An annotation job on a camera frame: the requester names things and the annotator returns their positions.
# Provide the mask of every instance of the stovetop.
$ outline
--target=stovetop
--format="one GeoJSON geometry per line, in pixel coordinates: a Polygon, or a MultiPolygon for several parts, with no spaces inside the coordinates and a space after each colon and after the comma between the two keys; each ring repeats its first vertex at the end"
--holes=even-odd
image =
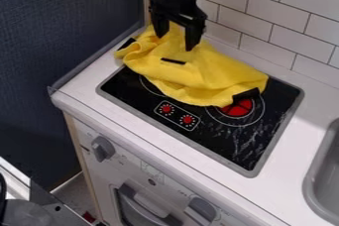
{"type": "Polygon", "coordinates": [[[248,177],[259,173],[302,94],[298,88],[270,78],[261,95],[242,98],[224,108],[199,107],[163,95],[128,67],[114,73],[97,91],[248,177]]]}

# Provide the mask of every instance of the red burner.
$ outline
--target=red burner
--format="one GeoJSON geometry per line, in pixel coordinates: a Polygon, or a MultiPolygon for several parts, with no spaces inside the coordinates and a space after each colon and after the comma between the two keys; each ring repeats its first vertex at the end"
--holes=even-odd
{"type": "Polygon", "coordinates": [[[230,117],[244,117],[252,111],[252,108],[253,101],[251,99],[243,99],[237,103],[221,108],[220,110],[230,117]]]}

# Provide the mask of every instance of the knob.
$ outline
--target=knob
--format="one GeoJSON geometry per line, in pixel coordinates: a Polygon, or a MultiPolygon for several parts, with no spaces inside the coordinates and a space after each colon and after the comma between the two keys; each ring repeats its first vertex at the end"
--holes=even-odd
{"type": "Polygon", "coordinates": [[[202,198],[192,198],[184,209],[185,214],[201,226],[210,225],[216,217],[215,208],[202,198]]]}
{"type": "Polygon", "coordinates": [[[99,136],[92,142],[92,150],[98,162],[110,159],[115,154],[113,145],[105,138],[99,136]]]}

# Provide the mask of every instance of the stove control panel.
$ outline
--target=stove control panel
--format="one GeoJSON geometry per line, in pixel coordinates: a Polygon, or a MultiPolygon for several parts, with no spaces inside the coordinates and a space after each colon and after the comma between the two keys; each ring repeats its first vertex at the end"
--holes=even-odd
{"type": "Polygon", "coordinates": [[[199,117],[168,101],[161,102],[156,107],[155,113],[189,132],[200,123],[199,117]]]}

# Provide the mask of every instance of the yellow cloth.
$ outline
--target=yellow cloth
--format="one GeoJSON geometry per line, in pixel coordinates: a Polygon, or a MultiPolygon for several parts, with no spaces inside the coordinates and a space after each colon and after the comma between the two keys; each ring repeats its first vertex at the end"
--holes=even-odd
{"type": "Polygon", "coordinates": [[[198,106],[224,107],[233,102],[235,94],[255,87],[263,92],[268,81],[266,74],[217,52],[205,41],[187,52],[183,32],[174,23],[161,39],[150,26],[135,43],[115,56],[122,57],[128,67],[163,94],[198,106]],[[163,61],[162,57],[186,64],[163,61]]]}

